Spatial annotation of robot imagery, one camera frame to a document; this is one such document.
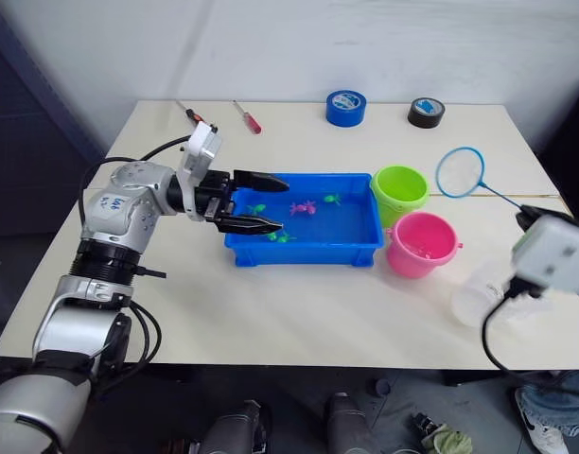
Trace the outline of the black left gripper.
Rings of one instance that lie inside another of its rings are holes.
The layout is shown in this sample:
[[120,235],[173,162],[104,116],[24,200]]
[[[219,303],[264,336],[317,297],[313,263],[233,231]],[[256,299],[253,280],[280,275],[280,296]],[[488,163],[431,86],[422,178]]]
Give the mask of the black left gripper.
[[233,188],[249,188],[259,192],[286,192],[290,186],[270,173],[235,170],[233,181],[228,172],[208,170],[195,188],[197,213],[214,223],[221,233],[244,236],[267,235],[283,228],[283,224],[253,215],[234,216]]

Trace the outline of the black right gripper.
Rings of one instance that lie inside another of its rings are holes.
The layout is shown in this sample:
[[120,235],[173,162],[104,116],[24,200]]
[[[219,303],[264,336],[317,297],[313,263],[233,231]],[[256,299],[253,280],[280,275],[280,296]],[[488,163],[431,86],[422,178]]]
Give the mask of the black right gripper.
[[522,204],[516,213],[516,220],[522,231],[528,231],[538,219],[543,217],[559,218],[573,224],[573,218],[568,214],[532,205]]

